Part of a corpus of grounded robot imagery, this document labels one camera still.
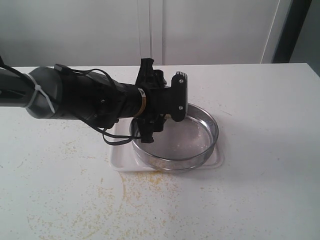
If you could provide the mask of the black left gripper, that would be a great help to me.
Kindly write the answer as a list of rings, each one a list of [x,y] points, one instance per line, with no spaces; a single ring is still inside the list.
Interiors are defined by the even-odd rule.
[[[152,58],[140,60],[134,84],[141,103],[133,118],[138,127],[139,139],[146,144],[154,142],[153,134],[164,129],[165,115],[170,113],[170,107],[165,103],[165,100],[169,99],[170,88],[164,78],[164,72],[153,69],[153,63]]]

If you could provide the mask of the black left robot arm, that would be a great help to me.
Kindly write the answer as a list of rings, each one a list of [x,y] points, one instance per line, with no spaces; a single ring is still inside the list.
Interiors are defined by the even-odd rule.
[[[134,118],[143,141],[151,143],[165,116],[173,114],[178,83],[173,78],[167,85],[149,58],[142,60],[135,84],[117,82],[98,68],[56,64],[22,73],[1,63],[0,104],[24,108],[36,119],[80,120],[104,136],[120,119]]]

